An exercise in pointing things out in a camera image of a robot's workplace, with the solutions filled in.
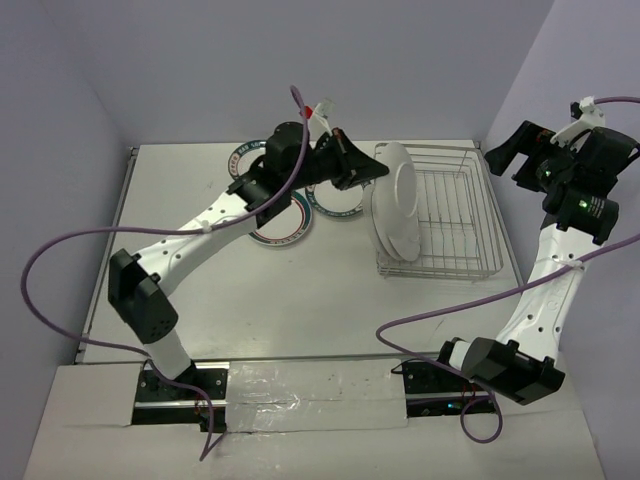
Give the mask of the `green red ring plate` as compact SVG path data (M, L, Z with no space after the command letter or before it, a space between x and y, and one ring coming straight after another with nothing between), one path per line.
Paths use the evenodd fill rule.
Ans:
M249 234L257 244L265 247L285 247L303 238L311 228L312 207L298 191L292 193L291 204L265 226Z
M417 192L417 175L414 162L406 148L398 142L387 144L380 152L380 161L390 173L376 181L383 188L409 187Z

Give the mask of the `grey rim red character plate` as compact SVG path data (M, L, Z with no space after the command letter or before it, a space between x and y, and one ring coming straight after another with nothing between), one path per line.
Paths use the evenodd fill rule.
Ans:
M415 188L376 185L373 192L375 218L389 239L415 242L420 239Z

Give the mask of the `orange sunburst pattern plate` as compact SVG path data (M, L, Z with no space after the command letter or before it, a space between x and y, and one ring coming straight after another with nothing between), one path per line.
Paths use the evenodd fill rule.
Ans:
M399 234L390 235L383 224L373 217L375 232L387 255L398 261L416 261L421 251L421 233L417 219L406 224Z

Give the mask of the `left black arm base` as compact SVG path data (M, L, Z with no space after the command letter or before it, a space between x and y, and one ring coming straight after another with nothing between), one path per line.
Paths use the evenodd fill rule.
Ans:
M226 430L226 391L228 366L222 364L197 364L198 371L189 384L196 385L211 399L213 405L213 432ZM136 393L131 423L133 425L190 424L206 433L209 427L209 411L204 397L188 389L177 388L162 382L145 363L142 367Z

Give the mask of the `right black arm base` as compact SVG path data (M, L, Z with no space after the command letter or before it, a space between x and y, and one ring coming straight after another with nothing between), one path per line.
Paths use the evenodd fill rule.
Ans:
M409 418L496 413L493 401L482 388L461 377L418 359L408 359L390 370L402 378Z

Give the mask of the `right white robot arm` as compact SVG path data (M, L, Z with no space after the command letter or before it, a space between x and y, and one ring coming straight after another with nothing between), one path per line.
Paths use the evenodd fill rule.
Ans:
M446 342L434 376L447 391L469 379L528 405L564 382L555 365L564 322L588 255L602 251L618 220L619 205L608 195L638 158L639 143L604 126L573 124L554 133L525 121L485 159L492 174L502 175L519 154L526 159L512 178L521 188L544 193L546 214L525 290L495 338Z

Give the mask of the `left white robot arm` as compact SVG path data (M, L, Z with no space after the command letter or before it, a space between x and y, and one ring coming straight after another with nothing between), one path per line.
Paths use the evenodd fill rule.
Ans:
M265 151L205 210L174 233L136 253L121 249L109 260L107 297L160 372L160 387L173 398L188 396L196 367L176 331L171 294L201 264L228 244L284 212L294 193L328 181L339 190L387 175L340 128L309 143L306 125L285 122Z

